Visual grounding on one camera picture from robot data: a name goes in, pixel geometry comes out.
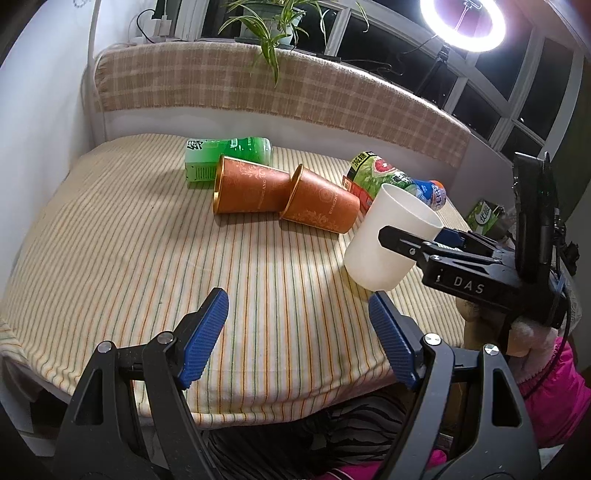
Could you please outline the white plastic cup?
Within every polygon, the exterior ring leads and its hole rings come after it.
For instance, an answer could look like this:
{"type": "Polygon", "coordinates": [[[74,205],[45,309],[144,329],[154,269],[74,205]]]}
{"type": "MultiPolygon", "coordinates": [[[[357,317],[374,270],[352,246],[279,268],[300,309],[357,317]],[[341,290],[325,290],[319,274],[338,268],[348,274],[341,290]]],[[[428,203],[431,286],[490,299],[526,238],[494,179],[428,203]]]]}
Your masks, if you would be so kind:
{"type": "Polygon", "coordinates": [[[346,272],[367,290],[391,291],[415,265],[404,241],[419,248],[443,227],[439,215],[417,197],[384,184],[346,247],[346,272]]]}

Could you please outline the right brown paper cup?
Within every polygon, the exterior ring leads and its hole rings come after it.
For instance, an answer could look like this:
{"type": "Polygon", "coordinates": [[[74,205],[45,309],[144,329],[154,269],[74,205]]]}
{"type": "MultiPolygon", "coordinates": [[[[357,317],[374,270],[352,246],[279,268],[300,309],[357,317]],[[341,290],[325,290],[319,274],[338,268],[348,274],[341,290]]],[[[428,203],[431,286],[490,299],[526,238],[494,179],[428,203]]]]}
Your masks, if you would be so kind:
{"type": "Polygon", "coordinates": [[[290,195],[280,219],[346,234],[359,211],[358,197],[300,164],[291,177],[290,195]]]}

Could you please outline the brown paper cup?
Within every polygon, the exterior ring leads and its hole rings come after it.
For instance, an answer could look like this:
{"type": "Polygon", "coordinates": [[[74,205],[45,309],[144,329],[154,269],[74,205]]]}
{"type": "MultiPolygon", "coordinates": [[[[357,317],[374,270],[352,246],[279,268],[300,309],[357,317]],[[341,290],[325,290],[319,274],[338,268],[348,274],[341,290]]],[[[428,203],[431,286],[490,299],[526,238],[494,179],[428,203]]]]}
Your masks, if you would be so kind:
{"type": "Polygon", "coordinates": [[[359,211],[358,197],[300,164],[291,177],[290,195],[280,219],[346,234],[359,211]]]}
{"type": "Polygon", "coordinates": [[[290,174],[257,163],[221,156],[216,167],[213,213],[276,213],[290,196],[290,174]]]}

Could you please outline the left brown paper cup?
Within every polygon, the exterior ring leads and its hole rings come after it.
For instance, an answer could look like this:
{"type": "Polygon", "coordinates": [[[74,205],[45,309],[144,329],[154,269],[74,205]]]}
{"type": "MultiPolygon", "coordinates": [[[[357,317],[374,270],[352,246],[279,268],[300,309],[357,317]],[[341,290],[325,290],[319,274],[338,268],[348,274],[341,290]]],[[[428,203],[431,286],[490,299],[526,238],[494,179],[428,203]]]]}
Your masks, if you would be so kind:
{"type": "Polygon", "coordinates": [[[221,156],[216,167],[213,213],[276,213],[290,196],[290,174],[257,163],[221,156]]]}

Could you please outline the blue orange-capped bottle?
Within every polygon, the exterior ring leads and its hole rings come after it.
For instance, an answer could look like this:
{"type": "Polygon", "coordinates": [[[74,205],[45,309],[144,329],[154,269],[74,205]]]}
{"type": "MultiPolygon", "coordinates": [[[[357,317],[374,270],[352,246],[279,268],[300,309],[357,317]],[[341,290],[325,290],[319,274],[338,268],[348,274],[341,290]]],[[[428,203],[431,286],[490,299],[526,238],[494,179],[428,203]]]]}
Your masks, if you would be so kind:
{"type": "Polygon", "coordinates": [[[447,202],[445,186],[436,180],[413,180],[406,191],[428,205],[432,210],[442,209],[447,202]]]}

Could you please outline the green carton box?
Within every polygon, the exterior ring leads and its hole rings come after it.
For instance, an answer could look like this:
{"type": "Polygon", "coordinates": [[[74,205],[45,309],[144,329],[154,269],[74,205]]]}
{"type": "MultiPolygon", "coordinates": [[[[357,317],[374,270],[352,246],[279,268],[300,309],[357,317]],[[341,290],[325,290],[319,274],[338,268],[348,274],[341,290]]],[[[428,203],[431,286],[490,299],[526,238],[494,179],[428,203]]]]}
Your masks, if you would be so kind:
{"type": "Polygon", "coordinates": [[[485,199],[479,200],[467,216],[467,224],[473,232],[486,235],[504,215],[505,208],[485,199]]]}

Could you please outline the green watermelon snack bag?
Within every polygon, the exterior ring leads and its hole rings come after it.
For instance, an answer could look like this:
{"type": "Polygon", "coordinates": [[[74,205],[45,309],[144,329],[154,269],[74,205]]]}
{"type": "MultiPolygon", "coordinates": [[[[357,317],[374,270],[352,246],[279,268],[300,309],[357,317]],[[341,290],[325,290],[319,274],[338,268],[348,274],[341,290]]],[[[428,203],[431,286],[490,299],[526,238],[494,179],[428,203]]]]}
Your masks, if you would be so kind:
{"type": "Polygon", "coordinates": [[[342,177],[342,186],[360,200],[360,209],[366,213],[383,185],[390,184],[408,193],[416,192],[412,177],[394,167],[372,151],[363,151],[349,162],[349,171],[342,177]]]}

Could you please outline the pink sleeve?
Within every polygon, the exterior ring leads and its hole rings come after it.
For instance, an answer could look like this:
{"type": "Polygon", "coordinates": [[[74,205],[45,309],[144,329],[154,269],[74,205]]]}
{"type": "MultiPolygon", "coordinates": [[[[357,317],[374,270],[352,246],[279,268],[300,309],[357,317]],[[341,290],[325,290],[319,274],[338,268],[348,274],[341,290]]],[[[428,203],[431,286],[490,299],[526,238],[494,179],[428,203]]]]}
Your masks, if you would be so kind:
{"type": "Polygon", "coordinates": [[[576,371],[571,347],[559,352],[562,340],[555,340],[542,371],[518,383],[539,448],[565,444],[590,407],[590,388],[576,371]]]}

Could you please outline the striped beige table cloth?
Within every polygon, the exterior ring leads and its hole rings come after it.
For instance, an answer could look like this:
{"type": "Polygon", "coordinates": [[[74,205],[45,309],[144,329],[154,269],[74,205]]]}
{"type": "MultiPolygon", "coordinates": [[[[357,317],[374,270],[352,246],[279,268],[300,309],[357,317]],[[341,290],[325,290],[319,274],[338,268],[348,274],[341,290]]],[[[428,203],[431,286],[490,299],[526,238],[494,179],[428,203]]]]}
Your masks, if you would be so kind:
{"type": "Polygon", "coordinates": [[[1,302],[1,353],[71,395],[95,347],[143,344],[213,288],[224,324],[186,400],[204,428],[294,421],[394,382],[342,265],[349,235],[215,215],[184,180],[183,138],[83,155],[29,231],[1,302]]]}

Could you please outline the checkered beige sill cloth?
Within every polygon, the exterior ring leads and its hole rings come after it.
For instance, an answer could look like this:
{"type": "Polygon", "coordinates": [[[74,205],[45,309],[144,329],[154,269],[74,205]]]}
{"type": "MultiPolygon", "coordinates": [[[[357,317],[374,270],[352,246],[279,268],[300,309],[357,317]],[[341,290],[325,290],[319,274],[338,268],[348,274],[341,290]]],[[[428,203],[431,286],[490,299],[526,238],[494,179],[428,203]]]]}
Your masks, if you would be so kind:
{"type": "Polygon", "coordinates": [[[107,50],[94,73],[104,112],[204,107],[303,121],[405,147],[457,168],[471,138],[430,102],[365,71],[290,50],[273,76],[259,46],[169,42],[107,50]]]}

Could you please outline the black light tripod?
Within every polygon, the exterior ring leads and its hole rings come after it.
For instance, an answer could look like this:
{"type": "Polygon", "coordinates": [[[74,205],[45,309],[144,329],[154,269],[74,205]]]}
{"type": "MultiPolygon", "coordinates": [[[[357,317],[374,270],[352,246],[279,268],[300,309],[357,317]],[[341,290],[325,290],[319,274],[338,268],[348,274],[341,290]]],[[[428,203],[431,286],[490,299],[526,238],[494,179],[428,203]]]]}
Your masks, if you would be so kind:
{"type": "Polygon", "coordinates": [[[438,72],[440,70],[447,69],[450,50],[451,50],[451,48],[447,43],[444,43],[442,45],[441,49],[439,50],[439,52],[436,56],[436,59],[435,59],[433,65],[431,66],[431,68],[429,69],[429,71],[427,72],[425,77],[422,79],[422,81],[419,83],[419,86],[414,90],[414,94],[416,96],[422,97],[423,94],[425,93],[425,91],[427,90],[427,87],[432,83],[432,81],[437,76],[438,72]]]}

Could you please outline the green plastic bottle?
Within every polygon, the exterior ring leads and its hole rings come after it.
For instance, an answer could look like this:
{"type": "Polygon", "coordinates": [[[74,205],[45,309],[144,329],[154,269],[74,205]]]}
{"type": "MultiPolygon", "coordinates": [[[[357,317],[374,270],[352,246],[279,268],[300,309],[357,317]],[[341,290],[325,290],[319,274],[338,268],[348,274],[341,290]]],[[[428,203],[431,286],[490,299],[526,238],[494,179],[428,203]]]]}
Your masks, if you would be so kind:
{"type": "Polygon", "coordinates": [[[211,182],[221,156],[270,165],[273,146],[264,137],[231,139],[188,139],[184,150],[187,183],[211,182]]]}

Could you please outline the green spider plant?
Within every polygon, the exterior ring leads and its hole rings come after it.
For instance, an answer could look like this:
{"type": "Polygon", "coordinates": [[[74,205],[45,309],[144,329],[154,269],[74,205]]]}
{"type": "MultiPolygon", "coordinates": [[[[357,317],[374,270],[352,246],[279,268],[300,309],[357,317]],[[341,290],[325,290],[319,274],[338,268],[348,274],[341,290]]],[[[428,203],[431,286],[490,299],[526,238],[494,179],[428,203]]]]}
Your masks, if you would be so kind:
{"type": "Polygon", "coordinates": [[[321,40],[328,48],[329,7],[324,5],[324,1],[228,1],[217,33],[223,34],[236,28],[239,33],[236,41],[259,47],[252,66],[263,60],[273,75],[273,84],[277,85],[280,82],[277,51],[294,50],[301,43],[301,37],[310,36],[308,29],[301,25],[308,13],[317,17],[321,40]]]}

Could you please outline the grey-green plant pot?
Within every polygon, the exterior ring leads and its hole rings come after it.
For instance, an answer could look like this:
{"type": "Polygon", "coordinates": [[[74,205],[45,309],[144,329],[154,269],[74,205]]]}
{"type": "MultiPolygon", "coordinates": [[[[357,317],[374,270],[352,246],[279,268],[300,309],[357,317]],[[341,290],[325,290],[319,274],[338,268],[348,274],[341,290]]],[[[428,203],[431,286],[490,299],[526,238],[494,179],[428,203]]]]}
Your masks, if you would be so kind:
{"type": "Polygon", "coordinates": [[[259,17],[273,37],[284,34],[280,47],[297,45],[297,27],[305,16],[297,1],[244,1],[240,8],[243,15],[259,17]]]}

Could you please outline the white power chargers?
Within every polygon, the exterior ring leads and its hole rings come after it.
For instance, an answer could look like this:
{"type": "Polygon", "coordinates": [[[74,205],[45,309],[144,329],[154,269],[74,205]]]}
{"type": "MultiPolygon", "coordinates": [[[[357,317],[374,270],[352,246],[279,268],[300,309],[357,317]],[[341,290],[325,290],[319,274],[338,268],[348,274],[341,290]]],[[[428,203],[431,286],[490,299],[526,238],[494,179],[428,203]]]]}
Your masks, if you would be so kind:
{"type": "Polygon", "coordinates": [[[154,18],[151,10],[136,15],[130,22],[128,39],[134,44],[161,43],[171,39],[172,21],[154,18]]]}

